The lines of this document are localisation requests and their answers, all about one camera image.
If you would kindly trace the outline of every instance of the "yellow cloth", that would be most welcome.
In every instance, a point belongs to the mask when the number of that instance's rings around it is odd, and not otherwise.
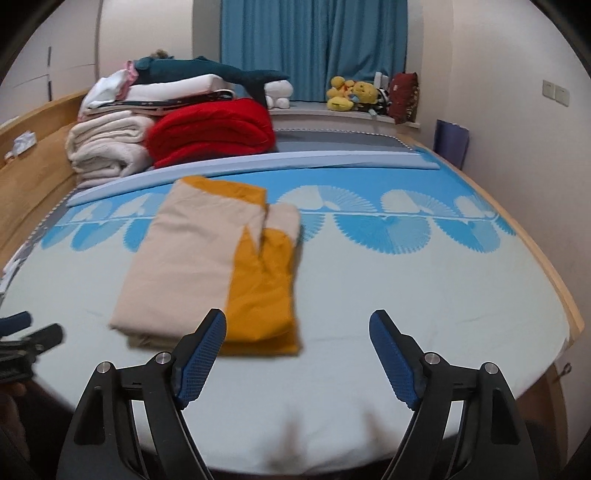
[[[179,180],[132,262],[110,325],[131,345],[170,349],[217,307],[228,322],[222,355],[297,353],[291,292],[300,215],[293,205],[267,206],[265,197],[247,184]]]

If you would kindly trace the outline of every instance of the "red blanket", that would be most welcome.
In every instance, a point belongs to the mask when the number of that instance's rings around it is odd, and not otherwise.
[[[146,140],[156,168],[264,153],[274,144],[269,112],[250,98],[181,108],[158,122]]]

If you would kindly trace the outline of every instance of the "blue curtain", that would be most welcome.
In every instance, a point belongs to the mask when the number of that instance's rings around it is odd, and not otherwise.
[[[326,100],[335,75],[403,72],[407,35],[407,0],[222,0],[222,63],[285,72],[292,100]]]

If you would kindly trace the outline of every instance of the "shark plush toy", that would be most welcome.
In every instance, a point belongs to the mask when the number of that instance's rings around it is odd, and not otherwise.
[[[226,82],[242,85],[258,103],[267,107],[265,84],[287,80],[289,75],[276,70],[241,70],[200,56],[193,60],[177,60],[166,52],[144,57],[134,62],[138,79],[134,85],[168,83],[213,73]]]

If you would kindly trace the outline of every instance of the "pink cloth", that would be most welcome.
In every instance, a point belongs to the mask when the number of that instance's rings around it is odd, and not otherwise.
[[[115,100],[125,100],[129,93],[129,87],[131,87],[139,77],[138,71],[135,69],[134,61],[128,60],[125,63],[125,70],[127,70],[127,80],[121,86],[121,90],[115,97]]]

